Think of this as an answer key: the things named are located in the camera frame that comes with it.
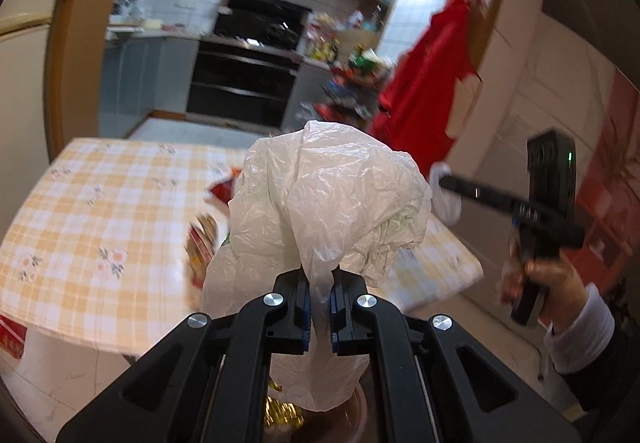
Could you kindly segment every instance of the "table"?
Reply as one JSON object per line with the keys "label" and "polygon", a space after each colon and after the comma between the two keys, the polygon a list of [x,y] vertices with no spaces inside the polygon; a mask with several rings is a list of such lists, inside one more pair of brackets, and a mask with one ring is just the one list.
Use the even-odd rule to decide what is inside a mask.
{"label": "table", "polygon": [[[70,343],[139,356],[197,309],[184,244],[209,212],[205,188],[244,150],[76,139],[21,207],[0,246],[0,312]],[[373,293],[408,311],[482,277],[434,216]]]}

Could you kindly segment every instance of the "red cloth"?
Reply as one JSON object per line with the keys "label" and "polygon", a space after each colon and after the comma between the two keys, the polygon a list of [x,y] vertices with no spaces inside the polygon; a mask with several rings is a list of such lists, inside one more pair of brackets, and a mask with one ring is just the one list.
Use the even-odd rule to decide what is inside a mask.
{"label": "red cloth", "polygon": [[408,152],[425,176],[455,142],[445,131],[456,80],[477,76],[467,53],[468,17],[467,0],[450,0],[431,17],[431,26],[380,94],[384,110],[369,129],[393,150]]}

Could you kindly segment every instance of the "wooden door frame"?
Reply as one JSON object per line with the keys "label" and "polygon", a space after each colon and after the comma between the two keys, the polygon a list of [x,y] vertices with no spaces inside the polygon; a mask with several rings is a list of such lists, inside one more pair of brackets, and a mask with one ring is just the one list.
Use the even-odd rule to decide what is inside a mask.
{"label": "wooden door frame", "polygon": [[45,63],[49,158],[75,137],[97,137],[104,33],[113,0],[56,0]]}

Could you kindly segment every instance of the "bottle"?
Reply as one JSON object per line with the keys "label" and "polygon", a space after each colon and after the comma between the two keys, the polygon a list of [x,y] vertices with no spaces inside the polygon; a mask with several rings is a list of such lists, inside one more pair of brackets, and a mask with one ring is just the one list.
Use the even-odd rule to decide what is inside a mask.
{"label": "bottle", "polygon": [[333,40],[331,42],[331,46],[329,47],[329,55],[327,58],[327,63],[328,64],[333,64],[335,62],[335,59],[338,57],[338,44],[340,42],[338,42],[337,40]]}
{"label": "bottle", "polygon": [[364,52],[364,47],[362,44],[356,44],[356,47],[353,48],[353,51],[351,52],[351,54],[349,55],[349,60],[348,63],[350,65],[350,67],[355,67],[358,58],[360,58],[362,56],[362,53]]}

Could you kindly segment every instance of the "gray cabinet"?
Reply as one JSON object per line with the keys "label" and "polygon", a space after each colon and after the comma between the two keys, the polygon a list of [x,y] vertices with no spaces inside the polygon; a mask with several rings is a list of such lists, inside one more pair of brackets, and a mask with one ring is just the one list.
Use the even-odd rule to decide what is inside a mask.
{"label": "gray cabinet", "polygon": [[165,38],[158,69],[154,108],[184,113],[198,53],[197,40]]}
{"label": "gray cabinet", "polygon": [[120,56],[122,47],[107,44],[102,58],[98,126],[101,138],[118,137],[118,86],[120,85]]}
{"label": "gray cabinet", "polygon": [[146,43],[132,40],[124,45],[118,90],[118,137],[124,137],[140,121],[140,88],[145,66]]}
{"label": "gray cabinet", "polygon": [[100,137],[127,136],[154,108],[185,112],[197,49],[197,40],[164,37],[107,42],[100,79]]}
{"label": "gray cabinet", "polygon": [[138,117],[145,118],[155,107],[156,87],[158,85],[158,71],[162,58],[162,46],[166,39],[145,39],[146,53],[145,65],[142,70],[142,83],[140,84],[140,107]]}
{"label": "gray cabinet", "polygon": [[296,118],[296,114],[302,110],[301,103],[322,103],[326,101],[326,95],[322,86],[333,78],[328,68],[315,66],[306,62],[300,64],[296,83],[291,89],[289,102],[282,117],[280,128],[283,132],[293,132],[304,128],[306,121]]}

